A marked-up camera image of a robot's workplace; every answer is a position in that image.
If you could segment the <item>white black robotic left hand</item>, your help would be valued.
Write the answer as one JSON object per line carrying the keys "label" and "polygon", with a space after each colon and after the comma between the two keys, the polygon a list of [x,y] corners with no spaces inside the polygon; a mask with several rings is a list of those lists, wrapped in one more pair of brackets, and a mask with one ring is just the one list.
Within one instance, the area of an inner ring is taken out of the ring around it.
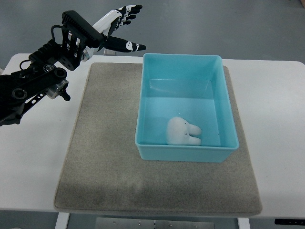
{"label": "white black robotic left hand", "polygon": [[121,8],[111,10],[100,20],[98,20],[93,28],[103,37],[103,44],[98,48],[85,48],[82,53],[82,61],[89,60],[95,51],[102,48],[115,52],[137,52],[146,50],[143,44],[137,44],[125,39],[113,37],[114,31],[121,26],[129,25],[131,20],[136,18],[136,14],[142,9],[142,5],[127,5]]}

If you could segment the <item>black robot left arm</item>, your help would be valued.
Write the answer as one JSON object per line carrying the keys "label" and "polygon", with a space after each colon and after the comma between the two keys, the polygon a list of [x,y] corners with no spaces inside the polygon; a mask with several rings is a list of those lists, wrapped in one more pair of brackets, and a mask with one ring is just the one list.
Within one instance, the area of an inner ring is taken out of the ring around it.
{"label": "black robot left arm", "polygon": [[29,67],[0,77],[0,124],[19,124],[22,116],[47,92],[55,91],[64,100],[67,70],[79,67],[85,48],[99,48],[104,43],[103,35],[94,29],[74,10],[62,14],[62,43],[51,39],[36,52],[29,55]]}

